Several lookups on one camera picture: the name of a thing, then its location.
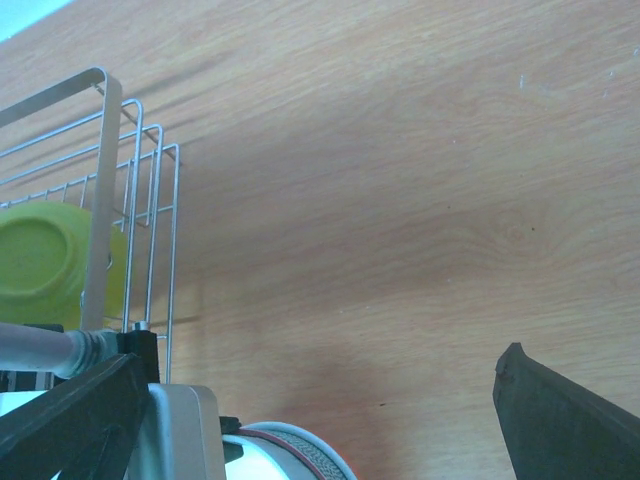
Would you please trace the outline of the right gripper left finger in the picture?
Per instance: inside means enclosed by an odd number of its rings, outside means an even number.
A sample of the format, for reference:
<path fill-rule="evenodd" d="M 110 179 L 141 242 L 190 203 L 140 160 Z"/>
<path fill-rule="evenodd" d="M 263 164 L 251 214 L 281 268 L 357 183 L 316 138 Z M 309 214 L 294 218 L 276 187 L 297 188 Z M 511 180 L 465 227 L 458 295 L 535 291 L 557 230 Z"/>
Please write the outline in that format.
<path fill-rule="evenodd" d="M 1 417 L 1 477 L 122 479 L 149 402 L 138 356 L 92 367 Z"/>

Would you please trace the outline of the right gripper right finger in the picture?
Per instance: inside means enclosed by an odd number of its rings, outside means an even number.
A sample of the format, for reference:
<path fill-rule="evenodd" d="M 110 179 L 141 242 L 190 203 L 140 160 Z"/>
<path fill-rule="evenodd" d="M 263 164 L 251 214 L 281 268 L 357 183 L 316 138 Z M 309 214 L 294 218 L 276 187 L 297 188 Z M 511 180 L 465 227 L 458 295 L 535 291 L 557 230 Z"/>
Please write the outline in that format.
<path fill-rule="evenodd" d="M 637 479 L 639 418 L 526 355 L 496 364 L 493 402 L 518 479 Z"/>

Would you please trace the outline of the yellow-green bowl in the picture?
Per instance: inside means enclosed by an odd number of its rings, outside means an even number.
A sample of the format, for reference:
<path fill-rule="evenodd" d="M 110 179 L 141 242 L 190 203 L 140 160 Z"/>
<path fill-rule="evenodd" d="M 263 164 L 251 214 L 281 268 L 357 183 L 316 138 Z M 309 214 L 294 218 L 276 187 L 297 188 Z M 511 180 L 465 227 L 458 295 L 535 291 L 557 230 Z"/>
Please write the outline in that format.
<path fill-rule="evenodd" d="M 80 327 L 91 213 L 35 201 L 1 211 L 1 321 Z"/>

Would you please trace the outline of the grey bowl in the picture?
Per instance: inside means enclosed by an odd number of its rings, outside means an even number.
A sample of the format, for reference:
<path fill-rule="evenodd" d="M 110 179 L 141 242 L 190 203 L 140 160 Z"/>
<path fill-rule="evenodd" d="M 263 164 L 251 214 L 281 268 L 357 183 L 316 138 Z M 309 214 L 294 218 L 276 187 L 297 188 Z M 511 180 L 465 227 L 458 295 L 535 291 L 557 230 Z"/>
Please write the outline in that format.
<path fill-rule="evenodd" d="M 338 452 L 314 433 L 284 422 L 257 422 L 222 436 L 230 479 L 355 479 Z"/>

